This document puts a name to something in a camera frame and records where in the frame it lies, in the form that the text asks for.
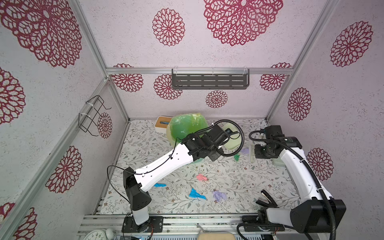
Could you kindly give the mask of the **light green hand brush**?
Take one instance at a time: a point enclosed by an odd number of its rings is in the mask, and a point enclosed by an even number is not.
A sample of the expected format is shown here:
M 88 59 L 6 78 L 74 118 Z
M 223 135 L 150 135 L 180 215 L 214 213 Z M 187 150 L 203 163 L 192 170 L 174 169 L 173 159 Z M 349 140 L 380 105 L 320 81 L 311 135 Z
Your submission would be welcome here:
M 250 150 L 250 161 L 253 164 L 256 160 L 256 158 L 255 158 L 255 145 L 253 143 L 250 143 L 249 150 Z

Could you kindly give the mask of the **purple paper scrap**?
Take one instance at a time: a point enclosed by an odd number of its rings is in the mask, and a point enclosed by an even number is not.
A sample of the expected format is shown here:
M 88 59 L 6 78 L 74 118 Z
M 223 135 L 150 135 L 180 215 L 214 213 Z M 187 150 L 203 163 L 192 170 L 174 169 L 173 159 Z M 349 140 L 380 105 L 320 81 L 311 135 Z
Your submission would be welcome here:
M 249 155 L 249 154 L 250 154 L 250 150 L 249 150 L 249 148 L 243 148 L 243 149 L 241 150 L 241 153 L 242 153 L 243 155 Z
M 219 190 L 213 191 L 213 197 L 215 199 L 215 202 L 221 202 L 228 199 L 228 196 L 226 193 L 220 192 Z

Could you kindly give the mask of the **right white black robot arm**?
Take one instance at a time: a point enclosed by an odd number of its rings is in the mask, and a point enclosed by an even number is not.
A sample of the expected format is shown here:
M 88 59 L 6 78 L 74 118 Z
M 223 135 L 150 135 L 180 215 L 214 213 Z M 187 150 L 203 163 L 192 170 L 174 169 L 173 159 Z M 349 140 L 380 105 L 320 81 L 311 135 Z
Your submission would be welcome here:
M 266 127 L 257 132 L 261 138 L 249 134 L 255 145 L 258 159 L 281 160 L 293 181 L 301 203 L 293 209 L 279 208 L 264 192 L 269 203 L 257 201 L 261 206 L 259 221 L 265 225 L 283 226 L 301 234 L 328 233 L 331 240 L 336 239 L 339 226 L 347 207 L 342 200 L 335 199 L 321 183 L 310 166 L 299 140 L 283 134 L 281 126 Z

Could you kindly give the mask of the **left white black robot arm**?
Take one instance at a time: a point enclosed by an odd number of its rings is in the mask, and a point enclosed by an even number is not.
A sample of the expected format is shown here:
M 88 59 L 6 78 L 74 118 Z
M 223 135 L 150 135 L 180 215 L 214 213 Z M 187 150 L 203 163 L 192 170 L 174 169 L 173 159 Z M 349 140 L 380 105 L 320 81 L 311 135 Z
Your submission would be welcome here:
M 215 161 L 222 153 L 221 146 L 225 145 L 232 134 L 231 129 L 223 129 L 213 125 L 210 129 L 191 133 L 177 143 L 173 150 L 149 165 L 139 169 L 130 167 L 124 169 L 123 185 L 131 206 L 133 220 L 137 226 L 149 222 L 148 205 L 152 198 L 149 190 L 161 179 L 175 170 L 199 159 L 209 157 Z

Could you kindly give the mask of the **blue green paper scrap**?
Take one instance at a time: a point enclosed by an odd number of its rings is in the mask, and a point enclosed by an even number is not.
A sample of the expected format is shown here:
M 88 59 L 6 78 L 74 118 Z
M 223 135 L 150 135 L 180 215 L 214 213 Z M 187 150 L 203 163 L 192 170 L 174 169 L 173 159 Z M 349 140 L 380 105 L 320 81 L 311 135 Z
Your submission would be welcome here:
M 239 154 L 234 155 L 234 160 L 235 160 L 235 162 L 238 162 L 239 159 L 240 159 L 240 155 L 239 155 Z

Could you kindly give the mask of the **light green dustpan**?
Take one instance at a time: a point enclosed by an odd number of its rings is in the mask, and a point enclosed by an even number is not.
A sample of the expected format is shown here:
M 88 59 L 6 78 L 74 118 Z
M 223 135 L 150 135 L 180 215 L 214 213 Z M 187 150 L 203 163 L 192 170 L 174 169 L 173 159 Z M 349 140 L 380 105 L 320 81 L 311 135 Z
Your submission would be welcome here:
M 224 147 L 226 148 L 226 150 L 234 151 L 238 149 L 238 147 L 241 145 L 241 142 L 242 142 L 242 137 L 239 129 L 231 123 L 223 124 L 221 127 L 223 130 L 230 129 L 230 134 L 236 132 L 236 134 L 231 135 L 229 141 L 226 144 L 224 144 Z

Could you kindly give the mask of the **green bin with bag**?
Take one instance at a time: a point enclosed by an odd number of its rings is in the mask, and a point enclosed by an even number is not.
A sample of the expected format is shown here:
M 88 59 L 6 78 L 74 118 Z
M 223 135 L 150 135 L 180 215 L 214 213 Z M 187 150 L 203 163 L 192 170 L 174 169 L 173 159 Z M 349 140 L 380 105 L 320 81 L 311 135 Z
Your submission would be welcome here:
M 202 114 L 181 114 L 171 118 L 166 135 L 173 148 L 175 142 L 180 143 L 187 135 L 207 127 L 208 123 Z

